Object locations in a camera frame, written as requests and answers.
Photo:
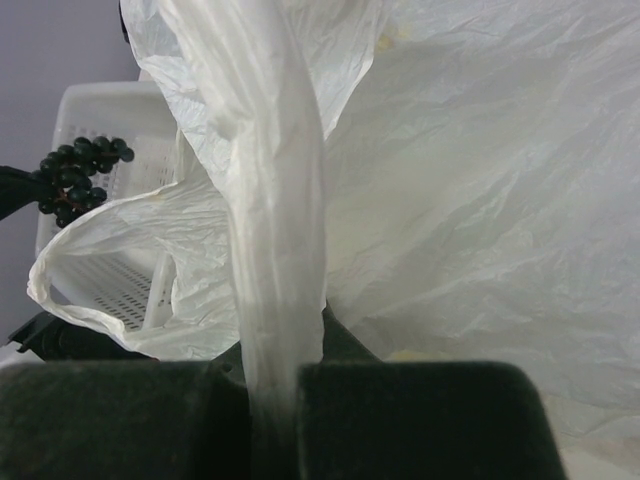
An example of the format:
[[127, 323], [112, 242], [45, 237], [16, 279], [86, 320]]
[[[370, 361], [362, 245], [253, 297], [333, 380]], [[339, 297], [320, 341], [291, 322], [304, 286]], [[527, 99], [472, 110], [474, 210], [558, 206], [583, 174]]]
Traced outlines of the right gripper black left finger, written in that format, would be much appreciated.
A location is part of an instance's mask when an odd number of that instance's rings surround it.
[[4, 479], [248, 479], [250, 437], [234, 349], [1, 370]]

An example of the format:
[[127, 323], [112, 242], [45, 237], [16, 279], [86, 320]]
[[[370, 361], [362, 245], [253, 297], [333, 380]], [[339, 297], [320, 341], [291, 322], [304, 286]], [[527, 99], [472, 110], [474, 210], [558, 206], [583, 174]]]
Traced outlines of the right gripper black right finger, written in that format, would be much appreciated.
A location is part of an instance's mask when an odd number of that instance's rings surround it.
[[540, 395], [492, 361], [377, 359], [323, 313], [324, 357], [297, 389], [302, 479], [563, 479]]

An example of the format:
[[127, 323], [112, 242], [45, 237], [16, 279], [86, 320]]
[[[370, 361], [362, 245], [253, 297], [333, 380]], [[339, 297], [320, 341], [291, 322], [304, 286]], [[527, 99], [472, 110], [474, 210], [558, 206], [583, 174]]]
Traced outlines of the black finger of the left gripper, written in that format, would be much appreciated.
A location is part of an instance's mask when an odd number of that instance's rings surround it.
[[50, 181], [40, 174], [1, 167], [1, 220], [33, 202], [44, 200], [49, 194]]

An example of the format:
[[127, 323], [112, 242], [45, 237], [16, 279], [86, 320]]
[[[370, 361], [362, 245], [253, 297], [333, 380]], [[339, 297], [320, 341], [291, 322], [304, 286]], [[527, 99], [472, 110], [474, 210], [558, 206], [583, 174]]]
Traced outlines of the black fake grape bunch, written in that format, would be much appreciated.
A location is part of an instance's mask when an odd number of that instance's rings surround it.
[[44, 185], [37, 200], [39, 211], [54, 216], [59, 229], [69, 226], [108, 199], [106, 189], [99, 187], [93, 178], [112, 173], [119, 163], [131, 163], [134, 159], [134, 150], [119, 137], [80, 136], [72, 144], [59, 146], [30, 174]]

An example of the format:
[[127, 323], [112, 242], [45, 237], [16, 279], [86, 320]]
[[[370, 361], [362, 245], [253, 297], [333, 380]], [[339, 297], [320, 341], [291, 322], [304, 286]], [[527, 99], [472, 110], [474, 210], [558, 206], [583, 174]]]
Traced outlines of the white plastic bag lemon print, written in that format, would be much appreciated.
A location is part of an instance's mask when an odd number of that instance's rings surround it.
[[262, 423], [321, 311], [385, 359], [515, 364], [566, 443], [639, 439], [635, 1], [127, 1], [179, 173], [58, 233], [47, 311], [240, 342]]

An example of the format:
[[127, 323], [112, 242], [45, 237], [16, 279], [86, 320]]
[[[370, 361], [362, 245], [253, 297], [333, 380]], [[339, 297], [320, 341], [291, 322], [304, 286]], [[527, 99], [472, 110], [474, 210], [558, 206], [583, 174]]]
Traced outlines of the white perforated plastic basket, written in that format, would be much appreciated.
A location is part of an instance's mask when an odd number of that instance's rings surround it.
[[[130, 163], [93, 176], [109, 201], [123, 202], [174, 182], [176, 122], [152, 81], [83, 84], [69, 87], [60, 102], [52, 145], [78, 137], [123, 139], [135, 152]], [[38, 260], [29, 273], [28, 294], [44, 309], [118, 341], [161, 326], [172, 316], [171, 257], [143, 240], [113, 240], [79, 256], [49, 248], [59, 229], [51, 216], [38, 218]]]

